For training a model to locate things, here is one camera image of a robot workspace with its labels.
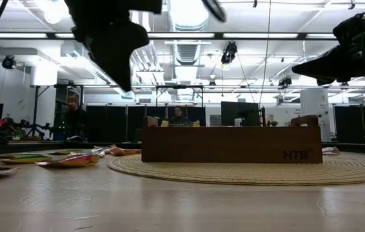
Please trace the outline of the black aluminium table frame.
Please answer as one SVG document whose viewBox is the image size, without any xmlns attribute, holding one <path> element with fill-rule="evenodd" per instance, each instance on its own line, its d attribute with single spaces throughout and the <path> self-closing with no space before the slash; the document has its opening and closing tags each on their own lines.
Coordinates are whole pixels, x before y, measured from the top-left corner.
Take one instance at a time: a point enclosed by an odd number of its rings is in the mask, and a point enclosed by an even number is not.
<svg viewBox="0 0 365 232">
<path fill-rule="evenodd" d="M 94 146 L 109 146 L 109 143 L 87 143 L 87 142 L 34 142 L 34 143 L 8 143 L 0 144 L 0 153 L 20 153 L 20 152 L 39 152 L 53 150 L 90 150 Z M 365 144 L 348 144 L 348 143 L 324 143 L 324 147 L 337 147 L 340 151 L 365 153 Z M 217 149 L 232 151 L 284 151 L 292 150 L 293 146 L 281 146 L 274 144 L 257 144 L 257 145 L 235 145 L 227 144 L 200 144 L 195 146 L 185 146 L 183 144 L 138 144 L 138 143 L 119 143 L 119 148 L 125 149 L 145 149 L 150 148 L 153 151 L 193 151 L 194 149 L 212 151 Z"/>
</svg>

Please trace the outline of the white ceiling column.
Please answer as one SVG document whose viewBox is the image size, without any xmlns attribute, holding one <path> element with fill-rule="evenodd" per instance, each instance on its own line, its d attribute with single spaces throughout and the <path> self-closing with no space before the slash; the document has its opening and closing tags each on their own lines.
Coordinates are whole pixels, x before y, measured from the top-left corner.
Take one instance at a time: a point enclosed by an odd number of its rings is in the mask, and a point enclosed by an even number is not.
<svg viewBox="0 0 365 232">
<path fill-rule="evenodd" d="M 53 86 L 57 84 L 58 66 L 49 62 L 40 62 L 31 67 L 31 85 Z"/>
</svg>

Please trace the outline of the black overhead crossbeam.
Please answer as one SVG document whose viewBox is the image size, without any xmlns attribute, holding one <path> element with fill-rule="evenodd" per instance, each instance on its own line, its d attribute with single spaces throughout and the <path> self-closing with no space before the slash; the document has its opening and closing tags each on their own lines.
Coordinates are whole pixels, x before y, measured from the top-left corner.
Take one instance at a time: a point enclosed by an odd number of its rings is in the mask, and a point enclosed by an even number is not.
<svg viewBox="0 0 365 232">
<path fill-rule="evenodd" d="M 74 39 L 72 33 L 51 32 L 0 32 L 0 39 Z M 322 33 L 226 33 L 226 32 L 150 32 L 148 38 L 152 40 L 272 40 L 272 41 L 336 41 L 333 34 Z"/>
</svg>

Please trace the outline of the white pillar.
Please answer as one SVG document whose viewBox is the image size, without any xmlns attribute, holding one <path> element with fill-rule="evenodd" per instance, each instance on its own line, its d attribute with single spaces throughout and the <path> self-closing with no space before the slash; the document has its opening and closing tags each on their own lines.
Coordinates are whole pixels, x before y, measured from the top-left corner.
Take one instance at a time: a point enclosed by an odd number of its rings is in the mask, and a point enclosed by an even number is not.
<svg viewBox="0 0 365 232">
<path fill-rule="evenodd" d="M 303 115 L 315 115 L 321 129 L 321 141 L 331 141 L 330 111 L 326 89 L 301 90 L 301 109 Z"/>
</svg>

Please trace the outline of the person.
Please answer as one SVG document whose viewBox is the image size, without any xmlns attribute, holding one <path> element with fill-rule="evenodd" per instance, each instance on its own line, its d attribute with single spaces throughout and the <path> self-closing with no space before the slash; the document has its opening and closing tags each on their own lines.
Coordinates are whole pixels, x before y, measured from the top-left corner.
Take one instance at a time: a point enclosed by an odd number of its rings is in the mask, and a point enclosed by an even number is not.
<svg viewBox="0 0 365 232">
<path fill-rule="evenodd" d="M 174 114 L 175 115 L 169 120 L 170 123 L 179 124 L 189 121 L 189 119 L 183 115 L 183 109 L 180 106 L 175 107 Z"/>
<path fill-rule="evenodd" d="M 86 139 L 88 129 L 88 117 L 86 112 L 80 107 L 79 99 L 72 95 L 67 99 L 68 110 L 64 115 L 66 138 L 78 137 Z"/>
</svg>

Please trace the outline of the silver ventilation duct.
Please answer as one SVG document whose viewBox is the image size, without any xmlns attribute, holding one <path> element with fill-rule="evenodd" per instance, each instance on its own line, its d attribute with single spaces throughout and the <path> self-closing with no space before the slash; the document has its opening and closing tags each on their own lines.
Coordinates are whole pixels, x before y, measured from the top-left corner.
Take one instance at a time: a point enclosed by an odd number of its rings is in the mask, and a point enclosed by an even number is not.
<svg viewBox="0 0 365 232">
<path fill-rule="evenodd" d="M 171 32 L 205 32 L 209 13 L 201 0 L 166 0 L 168 24 Z M 198 63 L 202 46 L 200 44 L 176 44 L 173 52 L 181 65 Z"/>
</svg>

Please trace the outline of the wooden tea caddy with handles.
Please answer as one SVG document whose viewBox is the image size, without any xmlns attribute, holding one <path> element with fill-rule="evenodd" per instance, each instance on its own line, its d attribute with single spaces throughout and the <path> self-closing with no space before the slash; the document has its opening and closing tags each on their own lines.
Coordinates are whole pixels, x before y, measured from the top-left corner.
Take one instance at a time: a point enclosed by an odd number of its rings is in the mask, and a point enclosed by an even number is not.
<svg viewBox="0 0 365 232">
<path fill-rule="evenodd" d="M 144 118 L 143 162 L 320 164 L 321 130 L 286 127 L 161 127 Z"/>
</svg>

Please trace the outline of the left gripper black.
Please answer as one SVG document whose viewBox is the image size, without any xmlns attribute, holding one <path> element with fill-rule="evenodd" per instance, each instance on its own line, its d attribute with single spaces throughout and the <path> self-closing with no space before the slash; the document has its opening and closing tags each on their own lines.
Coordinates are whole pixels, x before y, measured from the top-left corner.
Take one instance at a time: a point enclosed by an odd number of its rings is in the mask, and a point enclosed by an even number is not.
<svg viewBox="0 0 365 232">
<path fill-rule="evenodd" d="M 90 57 L 124 92 L 132 88 L 130 57 L 150 43 L 146 29 L 130 19 L 130 10 L 160 14 L 163 0 L 64 0 L 74 22 L 72 31 L 85 34 Z"/>
</svg>

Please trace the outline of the dark partition panels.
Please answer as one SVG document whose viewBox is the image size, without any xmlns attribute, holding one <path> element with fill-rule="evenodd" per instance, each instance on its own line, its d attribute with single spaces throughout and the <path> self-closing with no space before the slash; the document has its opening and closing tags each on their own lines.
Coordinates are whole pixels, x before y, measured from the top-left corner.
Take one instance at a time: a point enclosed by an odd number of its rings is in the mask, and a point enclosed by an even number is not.
<svg viewBox="0 0 365 232">
<path fill-rule="evenodd" d="M 334 106 L 333 113 L 338 142 L 365 143 L 365 105 Z"/>
<path fill-rule="evenodd" d="M 90 142 L 132 142 L 143 125 L 144 107 L 87 106 Z"/>
</svg>

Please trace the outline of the round woven straw placemat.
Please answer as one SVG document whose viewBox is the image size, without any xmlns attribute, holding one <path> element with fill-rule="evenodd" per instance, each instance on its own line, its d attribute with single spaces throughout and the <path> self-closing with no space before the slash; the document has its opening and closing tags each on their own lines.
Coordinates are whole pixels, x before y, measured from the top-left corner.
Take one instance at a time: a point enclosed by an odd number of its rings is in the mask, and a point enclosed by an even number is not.
<svg viewBox="0 0 365 232">
<path fill-rule="evenodd" d="M 365 160 L 324 157 L 320 164 L 240 164 L 143 162 L 119 157 L 108 167 L 152 179 L 249 186 L 329 186 L 365 183 Z"/>
</svg>

